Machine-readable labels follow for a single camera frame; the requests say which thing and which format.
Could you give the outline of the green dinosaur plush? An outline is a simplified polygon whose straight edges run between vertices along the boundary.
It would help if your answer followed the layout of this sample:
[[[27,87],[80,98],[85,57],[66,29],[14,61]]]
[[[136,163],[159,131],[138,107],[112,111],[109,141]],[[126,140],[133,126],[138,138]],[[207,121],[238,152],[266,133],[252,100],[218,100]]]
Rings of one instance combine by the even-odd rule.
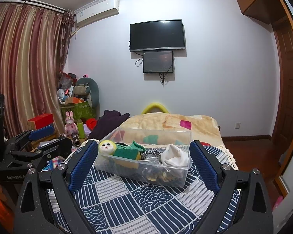
[[[77,80],[73,88],[74,97],[86,97],[89,106],[95,109],[99,104],[99,88],[93,79],[83,77]]]

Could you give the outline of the pink rabbit figurine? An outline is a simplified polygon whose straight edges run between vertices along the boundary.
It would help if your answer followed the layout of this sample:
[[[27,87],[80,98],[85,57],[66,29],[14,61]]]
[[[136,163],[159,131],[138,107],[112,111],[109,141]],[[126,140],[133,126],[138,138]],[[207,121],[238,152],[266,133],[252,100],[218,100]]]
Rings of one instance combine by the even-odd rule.
[[[73,111],[66,112],[65,118],[65,134],[71,137],[73,134],[78,134],[77,124],[74,122]]]

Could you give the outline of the white air conditioner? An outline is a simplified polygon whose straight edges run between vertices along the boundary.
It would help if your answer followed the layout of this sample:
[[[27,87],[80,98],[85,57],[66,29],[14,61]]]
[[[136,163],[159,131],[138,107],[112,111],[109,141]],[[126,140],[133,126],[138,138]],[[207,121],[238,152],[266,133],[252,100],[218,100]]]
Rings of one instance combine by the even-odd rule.
[[[77,12],[77,27],[85,27],[91,23],[119,14],[118,0],[105,0]]]

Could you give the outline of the beige patterned blanket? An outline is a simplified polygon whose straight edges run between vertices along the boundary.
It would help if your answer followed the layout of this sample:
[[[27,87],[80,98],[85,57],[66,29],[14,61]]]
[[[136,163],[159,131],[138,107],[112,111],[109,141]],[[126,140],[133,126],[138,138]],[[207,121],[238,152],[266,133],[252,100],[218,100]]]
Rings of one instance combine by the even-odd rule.
[[[171,113],[145,113],[136,115],[120,125],[121,128],[178,130],[192,133],[193,139],[211,146],[224,146],[216,119],[205,115],[184,116]]]

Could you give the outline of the clear bag of silver items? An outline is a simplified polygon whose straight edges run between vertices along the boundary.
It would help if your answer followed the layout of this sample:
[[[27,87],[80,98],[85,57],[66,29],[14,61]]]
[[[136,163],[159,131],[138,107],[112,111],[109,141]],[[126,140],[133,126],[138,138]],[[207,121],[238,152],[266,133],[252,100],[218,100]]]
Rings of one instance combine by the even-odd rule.
[[[141,161],[150,164],[162,164],[161,151],[159,149],[149,149],[140,153]]]

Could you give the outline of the green yellow sponge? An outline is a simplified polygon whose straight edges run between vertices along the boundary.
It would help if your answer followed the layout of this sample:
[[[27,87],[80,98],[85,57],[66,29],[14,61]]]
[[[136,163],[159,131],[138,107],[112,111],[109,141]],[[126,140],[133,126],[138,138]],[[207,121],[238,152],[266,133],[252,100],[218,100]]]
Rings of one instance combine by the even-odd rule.
[[[136,149],[120,149],[118,148],[114,154],[117,157],[115,163],[125,168],[137,169],[139,166],[138,161],[141,159],[139,150]]]

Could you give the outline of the green knitted cloth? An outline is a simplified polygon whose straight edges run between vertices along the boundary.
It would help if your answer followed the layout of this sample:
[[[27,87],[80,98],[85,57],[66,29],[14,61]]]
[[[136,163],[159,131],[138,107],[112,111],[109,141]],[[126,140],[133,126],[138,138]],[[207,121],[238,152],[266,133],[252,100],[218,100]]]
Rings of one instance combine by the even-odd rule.
[[[146,151],[146,149],[142,145],[138,144],[135,141],[133,141],[130,145],[117,142],[116,147],[117,149],[123,149],[123,150],[138,150],[140,153],[141,152],[143,153]]]

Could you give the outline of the green bottle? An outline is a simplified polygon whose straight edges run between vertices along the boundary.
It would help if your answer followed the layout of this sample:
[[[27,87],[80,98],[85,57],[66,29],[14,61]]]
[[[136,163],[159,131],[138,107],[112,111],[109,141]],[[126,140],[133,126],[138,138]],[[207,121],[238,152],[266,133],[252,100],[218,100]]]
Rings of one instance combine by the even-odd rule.
[[[85,139],[86,135],[85,135],[83,122],[82,121],[77,121],[77,127],[78,127],[78,132],[79,132],[79,138],[80,139]]]

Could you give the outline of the floral scrunchie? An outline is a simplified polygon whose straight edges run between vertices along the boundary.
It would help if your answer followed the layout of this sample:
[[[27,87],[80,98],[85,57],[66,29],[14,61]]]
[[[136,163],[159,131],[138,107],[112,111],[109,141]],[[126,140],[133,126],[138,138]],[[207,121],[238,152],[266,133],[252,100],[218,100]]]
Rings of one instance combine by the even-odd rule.
[[[169,183],[172,182],[176,179],[175,176],[173,176],[170,172],[168,171],[154,171],[154,172],[149,172],[146,175],[146,180],[150,182],[163,182],[163,183]]]

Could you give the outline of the white sock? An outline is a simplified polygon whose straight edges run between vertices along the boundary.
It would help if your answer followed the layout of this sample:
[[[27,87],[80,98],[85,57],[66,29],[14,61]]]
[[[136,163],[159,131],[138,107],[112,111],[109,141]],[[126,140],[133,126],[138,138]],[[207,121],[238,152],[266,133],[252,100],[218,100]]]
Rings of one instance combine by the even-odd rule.
[[[186,151],[169,144],[164,152],[161,153],[161,162],[164,165],[174,167],[186,167],[189,163],[189,156]]]

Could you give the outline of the yellow plush face toy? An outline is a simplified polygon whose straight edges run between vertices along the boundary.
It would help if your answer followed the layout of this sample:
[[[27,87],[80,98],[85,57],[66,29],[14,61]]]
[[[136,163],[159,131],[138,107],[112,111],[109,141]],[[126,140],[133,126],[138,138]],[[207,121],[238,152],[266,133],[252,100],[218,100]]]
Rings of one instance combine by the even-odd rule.
[[[113,155],[117,150],[117,146],[110,140],[104,140],[99,143],[98,150],[100,154]]]

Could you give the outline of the striped red curtain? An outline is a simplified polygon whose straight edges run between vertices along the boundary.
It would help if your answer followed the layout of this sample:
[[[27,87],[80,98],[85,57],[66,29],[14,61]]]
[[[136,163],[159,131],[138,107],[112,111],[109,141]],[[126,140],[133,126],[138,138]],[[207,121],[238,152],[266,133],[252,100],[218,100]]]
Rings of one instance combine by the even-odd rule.
[[[64,132],[57,88],[73,24],[70,11],[0,3],[0,93],[10,136],[44,113],[51,113],[56,130]]]

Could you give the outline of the large black wall television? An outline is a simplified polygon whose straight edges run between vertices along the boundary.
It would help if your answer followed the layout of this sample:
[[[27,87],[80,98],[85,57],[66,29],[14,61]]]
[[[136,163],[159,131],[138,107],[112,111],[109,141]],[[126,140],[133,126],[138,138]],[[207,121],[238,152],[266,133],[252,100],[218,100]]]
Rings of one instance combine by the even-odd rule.
[[[130,25],[130,50],[182,50],[186,48],[180,19],[149,21]]]

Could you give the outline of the clear plastic storage box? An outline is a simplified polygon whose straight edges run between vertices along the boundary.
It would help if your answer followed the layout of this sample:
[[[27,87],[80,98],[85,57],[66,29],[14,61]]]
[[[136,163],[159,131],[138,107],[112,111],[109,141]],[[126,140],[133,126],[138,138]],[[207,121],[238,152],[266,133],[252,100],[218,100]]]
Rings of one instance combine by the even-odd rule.
[[[116,128],[99,142],[97,170],[182,188],[191,167],[189,131]]]

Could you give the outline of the red box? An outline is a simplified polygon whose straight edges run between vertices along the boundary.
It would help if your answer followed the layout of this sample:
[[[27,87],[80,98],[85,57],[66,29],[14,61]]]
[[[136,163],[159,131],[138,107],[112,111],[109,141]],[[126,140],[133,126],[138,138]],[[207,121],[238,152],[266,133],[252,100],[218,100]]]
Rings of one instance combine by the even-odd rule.
[[[52,113],[44,113],[27,121],[28,130],[38,130],[54,122]]]

